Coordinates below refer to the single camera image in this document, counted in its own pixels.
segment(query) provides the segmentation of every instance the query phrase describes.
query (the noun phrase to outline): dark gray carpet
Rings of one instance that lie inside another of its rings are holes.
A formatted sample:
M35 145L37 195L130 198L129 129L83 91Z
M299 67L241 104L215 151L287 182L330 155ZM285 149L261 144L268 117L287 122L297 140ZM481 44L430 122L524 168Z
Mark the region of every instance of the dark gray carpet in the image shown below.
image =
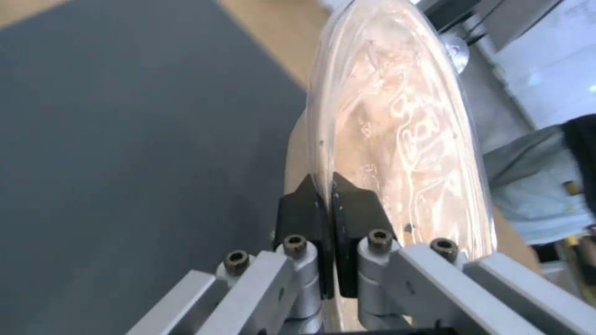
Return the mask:
M0 332L121 334L188 270L267 248L304 102L209 1L0 31Z

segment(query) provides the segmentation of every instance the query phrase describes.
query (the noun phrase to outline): metal linkage arm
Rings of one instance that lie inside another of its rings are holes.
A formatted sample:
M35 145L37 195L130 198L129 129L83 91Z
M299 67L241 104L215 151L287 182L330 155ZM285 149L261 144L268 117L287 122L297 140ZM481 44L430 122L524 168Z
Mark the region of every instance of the metal linkage arm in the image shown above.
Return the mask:
M396 320L404 314L416 328L542 334L429 246L400 248L388 232L371 231L360 242L358 253L358 298L363 309L359 316L370 330L400 325ZM409 327L404 322L401 326Z
M321 305L317 249L291 235L275 253L231 252L217 277L189 272L128 334L316 333Z
M545 333L596 334L596 309L501 253L464 273Z

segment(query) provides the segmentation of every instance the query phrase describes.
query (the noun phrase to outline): person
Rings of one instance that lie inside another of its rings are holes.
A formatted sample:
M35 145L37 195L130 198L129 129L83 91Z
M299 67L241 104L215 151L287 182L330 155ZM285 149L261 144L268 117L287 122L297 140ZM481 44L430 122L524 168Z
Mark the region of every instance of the person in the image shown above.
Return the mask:
M528 244L580 234L596 213L596 114L483 156L493 204Z

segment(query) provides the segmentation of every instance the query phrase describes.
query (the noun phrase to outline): cap screw head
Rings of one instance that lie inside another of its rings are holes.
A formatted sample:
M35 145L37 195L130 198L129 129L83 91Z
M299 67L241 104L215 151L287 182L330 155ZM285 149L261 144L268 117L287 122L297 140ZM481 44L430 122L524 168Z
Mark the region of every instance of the cap screw head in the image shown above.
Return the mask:
M448 238L435 238L430 243L430 248L434 250L439 256L445 258L449 263L454 263L457 259L459 248L457 244Z
M223 265L230 275L241 275L249 267L249 254L244 250L234 250L228 253Z
M284 238L284 253L294 259L302 257L306 253L306 238L298 234L286 236Z
M372 252L389 252L392 242L392 234L385 229L373 229L368 233L368 247Z

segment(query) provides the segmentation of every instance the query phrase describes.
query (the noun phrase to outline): clear plastic bag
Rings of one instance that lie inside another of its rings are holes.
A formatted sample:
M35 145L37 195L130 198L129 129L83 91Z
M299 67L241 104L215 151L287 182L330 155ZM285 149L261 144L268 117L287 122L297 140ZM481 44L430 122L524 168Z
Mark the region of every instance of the clear plastic bag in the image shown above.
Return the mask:
M319 42L306 106L311 174L327 204L336 171L375 191L402 245L496 249L482 160L457 74L407 0L355 0Z

